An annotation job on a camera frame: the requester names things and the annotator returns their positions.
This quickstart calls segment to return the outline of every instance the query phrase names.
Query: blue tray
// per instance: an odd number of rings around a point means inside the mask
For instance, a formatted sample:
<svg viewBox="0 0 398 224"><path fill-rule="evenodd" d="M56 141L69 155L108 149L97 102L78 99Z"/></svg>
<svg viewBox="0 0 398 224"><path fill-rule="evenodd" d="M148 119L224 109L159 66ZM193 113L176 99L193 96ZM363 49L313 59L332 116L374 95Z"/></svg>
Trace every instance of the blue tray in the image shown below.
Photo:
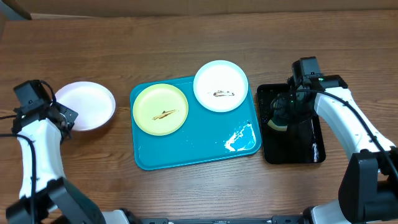
<svg viewBox="0 0 398 224"><path fill-rule="evenodd" d="M180 129L165 136L141 130L132 116L138 94L148 86L166 83L179 88L187 97L189 112ZM144 170L185 166L256 153L261 134L249 88L243 103L235 110L217 113L204 108L193 94L193 77L143 83L130 94L134 157Z"/></svg>

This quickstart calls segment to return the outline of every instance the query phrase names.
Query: black plastic tray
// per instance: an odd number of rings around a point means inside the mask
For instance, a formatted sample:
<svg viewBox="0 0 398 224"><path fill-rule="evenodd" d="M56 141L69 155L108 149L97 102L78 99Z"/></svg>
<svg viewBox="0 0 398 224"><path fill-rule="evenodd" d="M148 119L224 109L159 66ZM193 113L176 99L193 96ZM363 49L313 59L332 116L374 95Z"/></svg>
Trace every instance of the black plastic tray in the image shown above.
<svg viewBox="0 0 398 224"><path fill-rule="evenodd" d="M288 84L267 84L257 88L264 158L270 164L323 162L326 153L318 116L300 124L290 124L286 131L275 131L267 125L271 101L278 93L288 90Z"/></svg>

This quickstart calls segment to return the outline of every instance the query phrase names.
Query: food residue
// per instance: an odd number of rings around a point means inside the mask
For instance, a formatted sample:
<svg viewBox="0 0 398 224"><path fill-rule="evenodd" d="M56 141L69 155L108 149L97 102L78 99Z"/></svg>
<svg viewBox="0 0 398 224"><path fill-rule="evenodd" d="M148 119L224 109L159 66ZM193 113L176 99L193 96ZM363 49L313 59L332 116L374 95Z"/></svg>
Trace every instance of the food residue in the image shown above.
<svg viewBox="0 0 398 224"><path fill-rule="evenodd" d="M167 117L168 115L170 115L170 114L172 114L174 112L177 112L177 110L163 111L161 115L154 116L154 118L152 118L152 119L153 120L162 119L162 118L165 118L165 117Z"/></svg>
<svg viewBox="0 0 398 224"><path fill-rule="evenodd" d="M219 97L219 96L234 96L235 93L231 93L229 91L223 91L223 90L218 90L217 92L213 93L213 96Z"/></svg>

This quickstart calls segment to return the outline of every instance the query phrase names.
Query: white plate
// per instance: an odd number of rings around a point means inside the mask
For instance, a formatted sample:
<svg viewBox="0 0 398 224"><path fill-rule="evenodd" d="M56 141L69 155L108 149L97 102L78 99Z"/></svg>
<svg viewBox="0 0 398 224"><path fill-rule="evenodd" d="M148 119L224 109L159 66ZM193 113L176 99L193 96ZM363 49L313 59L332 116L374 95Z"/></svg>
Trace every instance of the white plate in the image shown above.
<svg viewBox="0 0 398 224"><path fill-rule="evenodd" d="M199 69L193 80L193 92L199 103L215 112L237 108L249 90L248 78L239 66L215 60Z"/></svg>
<svg viewBox="0 0 398 224"><path fill-rule="evenodd" d="M112 93L100 84L75 82L62 87L55 96L62 105L79 115L72 130L88 131L111 119L116 102Z"/></svg>

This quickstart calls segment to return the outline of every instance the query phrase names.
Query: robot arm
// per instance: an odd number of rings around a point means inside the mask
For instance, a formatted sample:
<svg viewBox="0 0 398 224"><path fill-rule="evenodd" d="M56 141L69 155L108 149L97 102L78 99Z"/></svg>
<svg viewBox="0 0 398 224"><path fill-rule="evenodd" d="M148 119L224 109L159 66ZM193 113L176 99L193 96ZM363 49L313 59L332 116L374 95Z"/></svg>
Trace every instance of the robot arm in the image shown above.
<svg viewBox="0 0 398 224"><path fill-rule="evenodd" d="M22 128L18 134L33 141L36 153L36 192L47 187L47 182L65 177L60 154L61 132L48 118L36 120ZM19 198L30 197L32 188L32 153L25 139L18 138L22 148L24 178Z"/></svg>
<svg viewBox="0 0 398 224"><path fill-rule="evenodd" d="M354 102L351 92L347 88L334 87L327 88L327 93L331 93L341 99L348 101L350 105L361 115L366 124L377 137L385 151L390 151L395 145L386 139L367 119L360 108ZM337 139L343 146L347 158L350 159L353 153L367 149L371 152L379 152L379 149L372 142L362 124L358 121L353 112L330 96L317 94L315 97L314 111L321 116L329 125Z"/></svg>
<svg viewBox="0 0 398 224"><path fill-rule="evenodd" d="M274 110L271 125L286 128L291 123L319 115L330 126L349 159L338 200L311 209L307 218L314 224L398 218L398 150L395 145L365 117L340 76L325 77L320 73L315 57L301 58L292 69L293 77L288 79L290 91L280 94L271 103ZM387 181L378 181L379 171L389 175Z"/></svg>
<svg viewBox="0 0 398 224"><path fill-rule="evenodd" d="M84 196L66 178L60 154L60 144L73 127L78 114L50 99L39 80L27 81L14 88L21 103L13 121L12 132L33 142L36 166L32 166L32 150L28 141L18 138L22 148L24 177L19 193L20 200L6 210L9 223L35 223L46 218L49 212L59 208L63 216L56 223L116 223L135 224L137 219L128 211L103 212ZM36 180L32 180L32 171ZM31 191L35 181L35 195ZM35 206L32 215L30 205Z"/></svg>

